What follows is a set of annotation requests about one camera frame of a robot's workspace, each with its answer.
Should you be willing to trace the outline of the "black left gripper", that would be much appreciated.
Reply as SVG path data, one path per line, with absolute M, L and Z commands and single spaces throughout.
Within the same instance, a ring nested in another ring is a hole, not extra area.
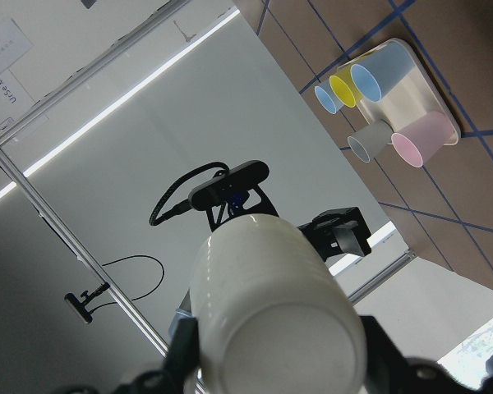
M 254 192 L 260 201 L 246 207 L 251 192 Z M 225 195 L 217 195 L 207 209 L 210 234 L 213 235 L 220 227 L 235 218 L 256 214 L 280 217 L 271 199 L 259 185 L 248 190 L 226 190 Z M 365 257 L 371 253 L 368 243 L 371 232 L 358 207 L 324 211 L 298 229 L 324 262 L 341 254 Z

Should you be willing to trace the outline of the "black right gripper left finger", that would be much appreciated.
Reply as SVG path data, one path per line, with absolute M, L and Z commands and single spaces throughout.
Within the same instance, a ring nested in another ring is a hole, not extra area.
M 183 318 L 173 335 L 159 369 L 137 374 L 115 393 L 188 393 L 195 391 L 195 373 L 200 365 L 199 329 L 196 318 Z

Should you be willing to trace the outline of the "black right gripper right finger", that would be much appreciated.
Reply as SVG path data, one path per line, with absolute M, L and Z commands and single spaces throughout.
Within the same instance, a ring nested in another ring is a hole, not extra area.
M 366 336 L 368 393 L 435 393 L 435 372 L 410 364 L 389 338 L 377 319 L 360 317 Z

